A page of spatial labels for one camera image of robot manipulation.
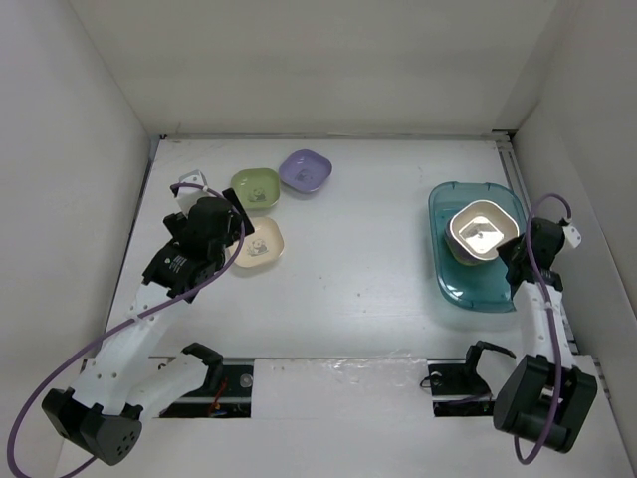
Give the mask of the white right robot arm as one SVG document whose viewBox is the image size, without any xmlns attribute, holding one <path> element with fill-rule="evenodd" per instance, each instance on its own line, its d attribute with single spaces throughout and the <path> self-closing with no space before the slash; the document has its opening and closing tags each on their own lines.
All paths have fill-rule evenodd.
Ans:
<svg viewBox="0 0 637 478">
<path fill-rule="evenodd" d="M 496 429 L 558 453 L 574 445 L 597 394 L 596 379 L 581 370 L 563 322 L 559 274 L 551 270 L 564 246 L 579 234 L 562 219 L 534 218 L 529 231 L 498 247 L 507 266 L 515 310 L 521 316 L 523 354 L 499 391 Z"/>
</svg>

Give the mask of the green panda plate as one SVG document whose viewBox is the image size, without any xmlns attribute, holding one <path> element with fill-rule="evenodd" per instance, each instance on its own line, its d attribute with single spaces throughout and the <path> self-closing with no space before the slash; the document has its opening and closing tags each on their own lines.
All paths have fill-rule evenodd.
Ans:
<svg viewBox="0 0 637 478">
<path fill-rule="evenodd" d="M 230 184 L 247 210 L 269 209 L 280 199 L 280 176 L 271 168 L 242 169 Z"/>
</svg>

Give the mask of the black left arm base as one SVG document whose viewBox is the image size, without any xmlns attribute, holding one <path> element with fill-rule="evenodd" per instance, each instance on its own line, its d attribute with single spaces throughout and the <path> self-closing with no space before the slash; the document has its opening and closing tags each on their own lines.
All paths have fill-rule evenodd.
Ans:
<svg viewBox="0 0 637 478">
<path fill-rule="evenodd" d="M 227 362 L 215 376 L 169 405 L 160 418 L 250 418 L 254 365 L 247 361 Z"/>
</svg>

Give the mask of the purple panda plate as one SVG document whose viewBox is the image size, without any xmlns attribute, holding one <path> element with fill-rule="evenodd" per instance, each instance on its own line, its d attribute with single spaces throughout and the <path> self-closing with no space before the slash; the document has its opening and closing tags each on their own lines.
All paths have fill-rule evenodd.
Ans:
<svg viewBox="0 0 637 478">
<path fill-rule="evenodd" d="M 297 192 L 310 194 L 322 188 L 332 174 L 332 163 L 323 155 L 300 149 L 290 154 L 279 166 L 281 181 Z"/>
<path fill-rule="evenodd" d="M 473 257 L 467 250 L 465 250 L 461 244 L 455 240 L 452 236 L 446 234 L 444 236 L 445 243 L 452 254 L 452 257 L 459 263 L 465 266 L 475 266 L 479 264 L 479 261 Z"/>
</svg>

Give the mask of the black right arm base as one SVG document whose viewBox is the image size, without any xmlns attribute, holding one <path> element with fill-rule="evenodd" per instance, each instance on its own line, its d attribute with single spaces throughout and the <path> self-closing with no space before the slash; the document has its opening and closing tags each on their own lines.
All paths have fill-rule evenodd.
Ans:
<svg viewBox="0 0 637 478">
<path fill-rule="evenodd" d="M 477 341 L 468 347 L 464 358 L 427 359 L 427 374 L 419 386 L 430 392 L 435 417 L 493 416 L 492 390 L 478 373 L 478 364 L 485 351 L 517 358 L 509 349 Z"/>
</svg>

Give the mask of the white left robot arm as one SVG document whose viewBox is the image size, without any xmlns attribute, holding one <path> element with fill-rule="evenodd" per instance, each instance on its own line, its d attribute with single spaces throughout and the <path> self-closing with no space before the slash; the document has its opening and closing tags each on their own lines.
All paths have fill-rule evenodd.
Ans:
<svg viewBox="0 0 637 478">
<path fill-rule="evenodd" d="M 125 321 L 67 389 L 51 389 L 42 403 L 62 437 L 108 466 L 120 463 L 145 422 L 175 400 L 221 385 L 222 356 L 199 343 L 157 372 L 150 372 L 148 360 L 197 294 L 236 260 L 228 249 L 239 248 L 255 228 L 231 188 L 217 193 L 177 183 L 171 189 L 180 210 L 163 220 L 170 239 L 143 271 Z"/>
</svg>

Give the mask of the cream panda plate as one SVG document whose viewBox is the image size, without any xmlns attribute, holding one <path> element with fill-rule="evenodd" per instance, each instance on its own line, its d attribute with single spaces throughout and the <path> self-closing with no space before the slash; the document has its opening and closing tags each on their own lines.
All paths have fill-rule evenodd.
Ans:
<svg viewBox="0 0 637 478">
<path fill-rule="evenodd" d="M 258 268 L 276 262 L 283 254 L 285 242 L 278 223 L 270 217 L 252 220 L 255 232 L 248 235 L 234 261 L 243 269 Z"/>
<path fill-rule="evenodd" d="M 496 260 L 499 257 L 497 248 L 518 237 L 520 227 L 497 203 L 476 200 L 451 217 L 446 234 L 457 240 L 481 264 Z"/>
</svg>

